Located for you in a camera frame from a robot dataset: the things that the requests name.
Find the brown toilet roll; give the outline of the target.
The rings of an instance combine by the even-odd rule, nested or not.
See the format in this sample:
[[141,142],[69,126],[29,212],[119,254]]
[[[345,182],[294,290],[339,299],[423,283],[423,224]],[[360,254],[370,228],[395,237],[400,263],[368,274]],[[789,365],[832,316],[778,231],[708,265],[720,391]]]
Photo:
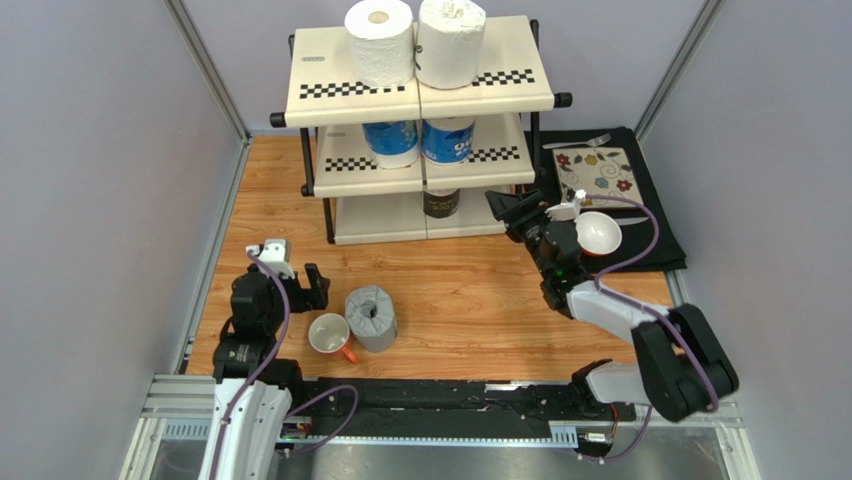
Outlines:
[[459,204],[459,189],[423,191],[423,212],[427,217],[435,219],[451,217],[458,211]]

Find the blue plastic roll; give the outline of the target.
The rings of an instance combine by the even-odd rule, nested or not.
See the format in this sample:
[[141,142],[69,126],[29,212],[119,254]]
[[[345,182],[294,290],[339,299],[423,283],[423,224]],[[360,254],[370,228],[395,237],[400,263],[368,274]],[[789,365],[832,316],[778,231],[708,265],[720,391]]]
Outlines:
[[365,123],[362,129],[371,158],[379,168],[406,168],[419,159],[419,130],[415,120]]

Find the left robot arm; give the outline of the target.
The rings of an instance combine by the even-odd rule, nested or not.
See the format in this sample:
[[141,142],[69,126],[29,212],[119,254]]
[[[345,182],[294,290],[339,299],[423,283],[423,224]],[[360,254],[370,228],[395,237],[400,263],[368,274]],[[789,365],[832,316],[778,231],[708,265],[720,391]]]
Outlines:
[[232,283],[231,315],[213,355],[213,411],[201,479],[265,479],[271,471],[284,417],[304,397],[295,360],[280,359],[280,329],[292,313],[323,310],[330,281],[313,263],[309,285],[257,265]]

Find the plain white toilet roll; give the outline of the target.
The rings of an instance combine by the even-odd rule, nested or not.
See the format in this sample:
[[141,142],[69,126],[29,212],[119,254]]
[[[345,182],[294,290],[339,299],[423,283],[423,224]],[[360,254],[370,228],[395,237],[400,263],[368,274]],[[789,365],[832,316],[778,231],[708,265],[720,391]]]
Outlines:
[[402,1],[359,1],[346,13],[344,27],[356,76],[369,87],[405,85],[414,76],[411,7]]

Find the grey toilet roll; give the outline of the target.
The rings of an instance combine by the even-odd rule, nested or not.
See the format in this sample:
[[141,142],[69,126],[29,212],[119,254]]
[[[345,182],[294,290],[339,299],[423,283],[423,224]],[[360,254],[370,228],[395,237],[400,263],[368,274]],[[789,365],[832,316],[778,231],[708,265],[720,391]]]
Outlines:
[[352,291],[345,302],[344,318],[358,342],[369,352],[384,352],[397,339],[397,316],[393,301],[378,285]]

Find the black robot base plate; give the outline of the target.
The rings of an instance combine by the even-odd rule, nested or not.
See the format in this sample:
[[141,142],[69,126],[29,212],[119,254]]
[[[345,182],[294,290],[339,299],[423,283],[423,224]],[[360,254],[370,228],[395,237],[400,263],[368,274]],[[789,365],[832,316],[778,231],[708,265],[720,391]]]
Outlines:
[[637,420],[632,406],[606,406],[569,382],[306,380],[295,400],[298,413],[284,431],[319,438],[545,439],[557,421],[589,423],[609,432]]

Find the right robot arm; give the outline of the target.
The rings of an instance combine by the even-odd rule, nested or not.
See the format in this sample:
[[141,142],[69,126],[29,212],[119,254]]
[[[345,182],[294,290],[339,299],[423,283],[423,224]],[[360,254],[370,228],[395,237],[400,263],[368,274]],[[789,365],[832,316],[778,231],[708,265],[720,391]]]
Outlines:
[[590,197],[584,190],[557,205],[538,190],[487,191],[485,197],[507,236],[531,255],[548,306],[619,337],[635,351],[633,364],[603,360],[577,372],[582,392],[603,404],[648,405],[680,422],[717,410],[722,398],[738,391],[739,376],[700,308],[641,302],[603,284],[603,275],[637,262],[641,254],[598,275],[588,273],[582,255],[615,252],[622,232],[612,217],[583,209]]

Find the blue label roll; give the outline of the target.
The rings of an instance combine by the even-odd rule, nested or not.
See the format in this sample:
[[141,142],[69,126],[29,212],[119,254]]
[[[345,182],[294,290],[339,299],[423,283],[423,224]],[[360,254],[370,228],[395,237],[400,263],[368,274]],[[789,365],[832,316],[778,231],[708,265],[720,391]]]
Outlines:
[[422,121],[421,153],[440,165],[465,161],[473,151],[475,117],[433,118]]

